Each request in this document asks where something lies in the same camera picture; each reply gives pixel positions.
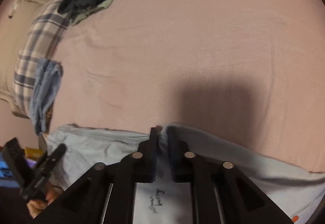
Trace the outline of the person left hand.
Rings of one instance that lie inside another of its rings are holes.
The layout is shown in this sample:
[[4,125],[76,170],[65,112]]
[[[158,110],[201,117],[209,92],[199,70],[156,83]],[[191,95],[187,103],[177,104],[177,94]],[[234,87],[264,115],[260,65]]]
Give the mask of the person left hand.
[[30,216],[34,219],[37,215],[39,215],[45,208],[47,208],[52,202],[54,202],[62,193],[63,189],[61,187],[57,187],[52,185],[51,183],[47,183],[46,187],[46,195],[45,199],[34,199],[30,200],[26,206],[29,210]]

